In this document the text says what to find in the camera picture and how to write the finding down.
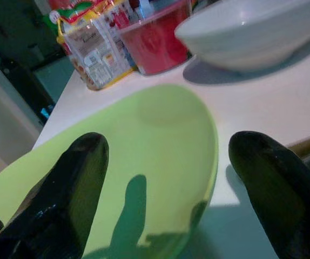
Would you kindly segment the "yellow edged snack bag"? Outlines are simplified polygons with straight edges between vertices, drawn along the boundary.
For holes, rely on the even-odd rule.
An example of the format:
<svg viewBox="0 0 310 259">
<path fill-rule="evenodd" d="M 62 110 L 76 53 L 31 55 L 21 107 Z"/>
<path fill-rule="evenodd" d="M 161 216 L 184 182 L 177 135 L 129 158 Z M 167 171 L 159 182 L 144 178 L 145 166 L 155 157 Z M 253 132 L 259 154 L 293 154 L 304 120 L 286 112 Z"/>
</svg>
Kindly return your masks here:
<svg viewBox="0 0 310 259">
<path fill-rule="evenodd" d="M 131 13 L 128 0 L 76 0 L 50 13 L 57 42 L 90 90 L 101 90 L 136 68 L 119 32 Z"/>
</svg>

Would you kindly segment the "green snack bag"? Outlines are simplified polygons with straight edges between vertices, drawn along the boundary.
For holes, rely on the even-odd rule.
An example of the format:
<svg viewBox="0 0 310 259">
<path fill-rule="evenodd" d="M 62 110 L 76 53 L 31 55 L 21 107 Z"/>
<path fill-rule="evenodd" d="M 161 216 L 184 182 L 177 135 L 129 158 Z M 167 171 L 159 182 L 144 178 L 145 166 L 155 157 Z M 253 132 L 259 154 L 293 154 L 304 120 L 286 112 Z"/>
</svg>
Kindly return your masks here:
<svg viewBox="0 0 310 259">
<path fill-rule="evenodd" d="M 63 9 L 54 9 L 43 16 L 43 22 L 56 36 L 62 35 L 62 14 Z"/>
</svg>

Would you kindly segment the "white ceramic bowl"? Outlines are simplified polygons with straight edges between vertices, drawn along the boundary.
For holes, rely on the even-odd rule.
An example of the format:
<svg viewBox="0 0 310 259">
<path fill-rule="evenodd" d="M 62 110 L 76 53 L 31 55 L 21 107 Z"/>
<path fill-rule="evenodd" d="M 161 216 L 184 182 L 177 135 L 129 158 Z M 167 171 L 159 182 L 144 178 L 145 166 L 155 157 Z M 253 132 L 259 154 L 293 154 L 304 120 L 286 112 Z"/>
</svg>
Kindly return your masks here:
<svg viewBox="0 0 310 259">
<path fill-rule="evenodd" d="M 219 0 L 180 23 L 174 34 L 213 66 L 267 69 L 310 42 L 310 0 Z"/>
</svg>

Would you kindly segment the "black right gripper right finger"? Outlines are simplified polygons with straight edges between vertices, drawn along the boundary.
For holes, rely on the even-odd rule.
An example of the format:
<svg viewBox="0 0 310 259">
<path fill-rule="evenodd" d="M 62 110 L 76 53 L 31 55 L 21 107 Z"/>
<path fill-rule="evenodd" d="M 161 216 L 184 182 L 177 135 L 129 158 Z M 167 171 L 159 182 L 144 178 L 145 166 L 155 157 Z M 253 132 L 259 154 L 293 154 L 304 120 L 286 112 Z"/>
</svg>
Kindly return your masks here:
<svg viewBox="0 0 310 259">
<path fill-rule="evenodd" d="M 310 259 L 310 168 L 255 131 L 233 134 L 228 155 L 278 258 Z"/>
</svg>

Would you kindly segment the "light green oval plate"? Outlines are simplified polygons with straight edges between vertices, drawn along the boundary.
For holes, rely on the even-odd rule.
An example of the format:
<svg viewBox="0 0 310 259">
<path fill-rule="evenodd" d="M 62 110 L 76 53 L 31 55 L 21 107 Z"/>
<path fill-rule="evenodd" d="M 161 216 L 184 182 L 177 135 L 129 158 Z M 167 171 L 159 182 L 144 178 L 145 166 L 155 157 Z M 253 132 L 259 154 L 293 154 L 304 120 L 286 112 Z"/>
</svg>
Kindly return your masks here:
<svg viewBox="0 0 310 259">
<path fill-rule="evenodd" d="M 218 137 L 190 90 L 158 85 L 57 134 L 0 172 L 0 220 L 80 135 L 106 136 L 110 155 L 83 259 L 175 259 L 197 227 L 218 167 Z"/>
</svg>

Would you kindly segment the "red round plastic tub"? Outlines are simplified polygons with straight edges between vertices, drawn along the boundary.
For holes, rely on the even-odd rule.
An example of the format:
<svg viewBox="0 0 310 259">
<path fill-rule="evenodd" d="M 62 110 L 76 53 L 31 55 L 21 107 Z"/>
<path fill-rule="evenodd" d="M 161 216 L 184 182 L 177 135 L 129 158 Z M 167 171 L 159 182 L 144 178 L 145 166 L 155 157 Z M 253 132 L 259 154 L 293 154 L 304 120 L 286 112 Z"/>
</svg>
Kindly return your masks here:
<svg viewBox="0 0 310 259">
<path fill-rule="evenodd" d="M 119 35 L 139 72 L 159 74 L 186 62 L 188 50 L 174 31 L 191 15 L 191 0 L 140 0 L 137 10 L 141 18 Z"/>
</svg>

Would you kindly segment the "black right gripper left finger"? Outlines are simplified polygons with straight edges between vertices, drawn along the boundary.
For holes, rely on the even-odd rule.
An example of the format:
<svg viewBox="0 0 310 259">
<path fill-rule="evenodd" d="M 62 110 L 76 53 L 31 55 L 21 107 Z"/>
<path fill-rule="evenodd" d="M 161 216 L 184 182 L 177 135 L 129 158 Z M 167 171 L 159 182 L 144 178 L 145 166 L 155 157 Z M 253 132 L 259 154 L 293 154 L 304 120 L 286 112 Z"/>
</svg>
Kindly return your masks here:
<svg viewBox="0 0 310 259">
<path fill-rule="evenodd" d="M 81 259 L 108 163 L 104 135 L 78 137 L 0 222 L 0 259 Z"/>
</svg>

